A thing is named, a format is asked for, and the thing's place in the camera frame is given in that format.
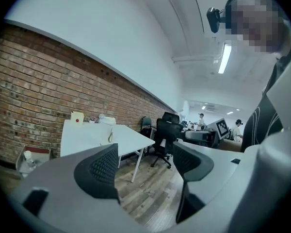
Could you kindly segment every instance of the desk leg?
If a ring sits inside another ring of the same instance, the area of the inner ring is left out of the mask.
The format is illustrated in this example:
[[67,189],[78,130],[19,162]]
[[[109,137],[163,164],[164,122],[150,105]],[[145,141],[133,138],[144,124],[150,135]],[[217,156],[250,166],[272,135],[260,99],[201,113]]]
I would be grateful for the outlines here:
[[119,156],[119,157],[118,157],[118,166],[117,166],[117,168],[119,168],[119,167],[120,167],[121,158],[122,158],[122,156]]
[[136,174],[137,174],[137,170],[138,170],[138,166],[139,166],[139,163],[140,163],[140,160],[141,160],[143,152],[144,152],[144,148],[140,150],[140,154],[139,154],[139,157],[138,157],[138,160],[137,160],[137,164],[136,164],[136,167],[135,167],[135,172],[134,172],[134,175],[132,176],[132,179],[131,179],[132,183],[135,180],[135,177],[136,177]]

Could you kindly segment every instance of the chair armrest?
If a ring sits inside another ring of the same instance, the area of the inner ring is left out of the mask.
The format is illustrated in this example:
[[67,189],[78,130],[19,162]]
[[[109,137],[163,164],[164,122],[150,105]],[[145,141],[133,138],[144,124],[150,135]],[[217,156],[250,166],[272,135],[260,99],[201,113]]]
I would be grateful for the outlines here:
[[233,151],[233,152],[240,152],[241,151],[241,142],[235,142],[227,139],[222,139],[220,141],[220,149],[221,150],[227,150],[227,151]]

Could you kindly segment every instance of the ceiling light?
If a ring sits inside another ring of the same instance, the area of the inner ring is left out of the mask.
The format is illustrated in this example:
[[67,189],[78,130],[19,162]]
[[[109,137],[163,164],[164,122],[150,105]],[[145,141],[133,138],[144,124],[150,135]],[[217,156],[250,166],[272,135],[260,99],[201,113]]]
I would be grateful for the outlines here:
[[232,46],[225,44],[224,50],[223,50],[222,61],[219,68],[219,73],[221,74],[224,73],[225,71],[231,51],[232,51]]

